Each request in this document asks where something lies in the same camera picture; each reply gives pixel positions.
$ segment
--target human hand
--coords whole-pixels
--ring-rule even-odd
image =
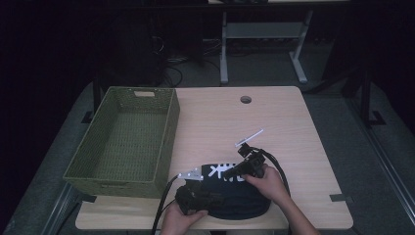
[[[179,205],[173,202],[165,211],[161,235],[183,235],[193,223],[207,214],[208,211],[197,211],[191,215],[185,215]]]
[[[265,198],[272,200],[277,205],[289,200],[290,195],[284,187],[280,173],[267,164],[264,164],[262,169],[264,172],[262,178],[256,178],[248,174],[242,175],[242,177],[255,186]]]

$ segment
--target wooden table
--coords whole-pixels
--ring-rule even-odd
[[[275,156],[286,172],[292,197],[318,229],[348,229],[353,221],[346,202],[332,202],[342,194],[306,104],[296,87],[178,88],[180,118],[170,178],[205,164],[239,163],[235,143],[259,131],[251,146]],[[252,102],[243,104],[242,96]],[[176,180],[166,199],[184,185]],[[98,196],[83,203],[76,220],[79,229],[151,229],[157,199]],[[249,220],[204,217],[192,229],[283,229],[288,223],[279,208]]]

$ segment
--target gray carpet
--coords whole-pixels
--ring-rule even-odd
[[[318,84],[330,45],[304,47],[300,60],[309,78],[307,84],[299,84],[296,79],[288,57],[291,49],[292,45],[280,45],[272,53],[256,51],[245,57],[229,57],[230,81],[227,86],[295,85],[305,90]],[[183,73],[179,87],[218,86],[219,57],[207,56],[206,60],[209,63],[203,67],[193,62],[174,66]],[[168,74],[173,81],[179,80],[176,70],[168,70]],[[348,100],[341,97],[339,86],[337,84],[319,95],[304,95],[339,185],[349,198],[348,207],[354,220],[353,229],[321,231],[322,234],[415,234],[415,227],[385,177],[373,147],[352,114]],[[89,85],[73,106],[4,234],[42,233],[65,186],[62,176],[87,128],[87,124],[81,122],[85,113],[92,111],[92,102]],[[375,109],[387,125],[374,126],[373,131],[413,194],[414,136],[395,114],[383,92],[373,86],[372,110]],[[76,191],[72,194],[73,197],[60,213],[55,232],[79,201]],[[63,224],[60,234],[141,234],[137,231],[80,231],[74,226],[77,211],[78,208]]]

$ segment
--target dark background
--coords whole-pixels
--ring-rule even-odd
[[[85,7],[104,6],[101,1],[79,2],[82,5],[77,1],[40,0],[0,3],[1,231],[73,102],[99,73],[102,51],[96,45],[108,40],[103,35],[109,35],[110,25],[119,20],[120,11],[91,11]],[[373,81],[386,92],[396,112],[415,133],[413,10],[403,1],[352,1],[324,78],[330,79],[367,58],[372,65]],[[310,37],[321,37],[318,31],[325,26],[330,23],[325,23],[324,14],[317,15]],[[143,45],[135,45],[135,49],[140,50]],[[106,55],[143,61],[118,51]],[[157,84],[160,77],[151,77],[162,70],[161,61],[144,61],[149,63],[149,69],[133,72],[149,74],[142,84]],[[105,63],[114,65],[111,60]]]

